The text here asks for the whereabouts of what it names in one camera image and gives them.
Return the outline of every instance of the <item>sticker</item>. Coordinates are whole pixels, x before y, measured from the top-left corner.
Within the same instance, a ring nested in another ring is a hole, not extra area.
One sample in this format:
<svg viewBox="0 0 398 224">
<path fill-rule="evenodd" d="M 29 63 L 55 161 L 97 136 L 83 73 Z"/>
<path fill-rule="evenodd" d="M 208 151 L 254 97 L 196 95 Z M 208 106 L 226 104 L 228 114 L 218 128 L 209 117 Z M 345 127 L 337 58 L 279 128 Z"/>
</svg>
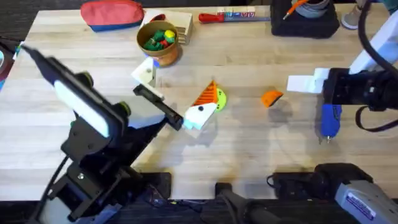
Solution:
<svg viewBox="0 0 398 224">
<path fill-rule="evenodd" d="M 346 201 L 354 205 L 354 207 L 358 209 L 369 220 L 372 221 L 374 220 L 374 217 L 376 217 L 376 212 L 374 212 L 369 206 L 363 203 L 352 193 L 348 193 L 348 195 L 346 196 Z"/>
</svg>

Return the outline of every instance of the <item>colorful toy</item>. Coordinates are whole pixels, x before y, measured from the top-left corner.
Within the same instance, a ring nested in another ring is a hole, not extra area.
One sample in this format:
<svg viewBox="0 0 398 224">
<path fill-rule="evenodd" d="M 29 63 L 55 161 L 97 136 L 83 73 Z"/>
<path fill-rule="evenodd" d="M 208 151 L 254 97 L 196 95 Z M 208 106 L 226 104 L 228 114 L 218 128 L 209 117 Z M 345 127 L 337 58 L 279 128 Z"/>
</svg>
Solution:
<svg viewBox="0 0 398 224">
<path fill-rule="evenodd" d="M 267 91 L 261 97 L 261 101 L 268 108 L 272 106 L 277 100 L 279 100 L 279 98 L 282 97 L 283 95 L 284 94 L 282 92 L 279 92 L 277 90 Z"/>
<path fill-rule="evenodd" d="M 155 32 L 155 34 L 154 34 L 154 36 L 153 36 L 153 39 L 156 41 L 156 42 L 160 42 L 160 41 L 162 41 L 162 40 L 164 40 L 164 38 L 165 38 L 165 32 L 163 31 L 163 30 L 157 30 L 156 32 Z"/>
<path fill-rule="evenodd" d="M 174 43 L 174 37 L 175 33 L 171 30 L 157 30 L 154 36 L 144 44 L 144 49 L 151 51 L 163 50 Z"/>
<path fill-rule="evenodd" d="M 217 88 L 214 81 L 206 87 L 191 107 L 185 112 L 183 125 L 187 129 L 200 130 L 215 111 L 220 111 L 226 104 L 225 93 Z"/>
<path fill-rule="evenodd" d="M 226 95 L 225 95 L 224 91 L 221 90 L 220 88 L 217 88 L 217 94 L 218 94 L 218 96 L 217 96 L 218 101 L 217 101 L 216 112 L 219 112 L 219 111 L 221 111 L 221 110 L 225 107 L 225 105 L 226 105 Z"/>
<path fill-rule="evenodd" d="M 168 47 L 170 45 L 166 40 L 160 41 L 160 44 L 163 45 L 163 49 L 165 49 L 166 47 Z"/>
<path fill-rule="evenodd" d="M 167 42 L 168 42 L 169 44 L 174 43 L 175 34 L 174 34 L 173 31 L 171 31 L 171 30 L 165 31 L 165 32 L 164 32 L 164 37 L 165 37 L 165 39 L 167 40 Z"/>
</svg>

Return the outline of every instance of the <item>red pencil case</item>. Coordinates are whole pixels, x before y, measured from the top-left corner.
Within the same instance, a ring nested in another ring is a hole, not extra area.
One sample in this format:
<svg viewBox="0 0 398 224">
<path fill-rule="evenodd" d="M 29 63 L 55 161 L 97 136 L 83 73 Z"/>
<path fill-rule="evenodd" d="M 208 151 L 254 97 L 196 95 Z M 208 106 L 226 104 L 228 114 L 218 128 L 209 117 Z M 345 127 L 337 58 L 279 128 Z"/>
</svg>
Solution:
<svg viewBox="0 0 398 224">
<path fill-rule="evenodd" d="M 130 0 L 87 2 L 80 14 L 94 32 L 138 26 L 144 18 L 141 4 Z"/>
</svg>

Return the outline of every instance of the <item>orange toy piece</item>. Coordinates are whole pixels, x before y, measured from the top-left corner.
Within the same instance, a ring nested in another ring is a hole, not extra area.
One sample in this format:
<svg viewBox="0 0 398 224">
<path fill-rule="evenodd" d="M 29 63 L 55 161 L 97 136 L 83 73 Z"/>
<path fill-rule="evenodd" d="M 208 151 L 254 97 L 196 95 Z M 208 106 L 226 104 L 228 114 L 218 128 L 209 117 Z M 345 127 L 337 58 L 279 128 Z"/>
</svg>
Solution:
<svg viewBox="0 0 398 224">
<path fill-rule="evenodd" d="M 261 101 L 268 108 L 272 106 L 277 100 L 279 100 L 279 98 L 283 95 L 283 93 L 277 90 L 271 90 L 263 94 L 263 96 L 261 97 Z"/>
<path fill-rule="evenodd" d="M 200 94 L 197 100 L 192 104 L 192 106 L 204 105 L 206 103 L 217 103 L 217 84 L 214 80 L 206 87 L 205 90 Z"/>
</svg>

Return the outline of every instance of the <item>blue marker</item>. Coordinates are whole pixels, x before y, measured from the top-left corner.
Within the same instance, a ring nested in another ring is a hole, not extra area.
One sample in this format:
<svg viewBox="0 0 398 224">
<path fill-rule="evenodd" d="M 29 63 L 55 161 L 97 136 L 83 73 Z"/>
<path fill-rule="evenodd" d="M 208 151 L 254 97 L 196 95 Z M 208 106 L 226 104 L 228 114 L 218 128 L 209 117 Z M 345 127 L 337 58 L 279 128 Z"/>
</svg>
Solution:
<svg viewBox="0 0 398 224">
<path fill-rule="evenodd" d="M 321 132 L 327 143 L 334 138 L 340 129 L 341 105 L 322 105 Z"/>
</svg>

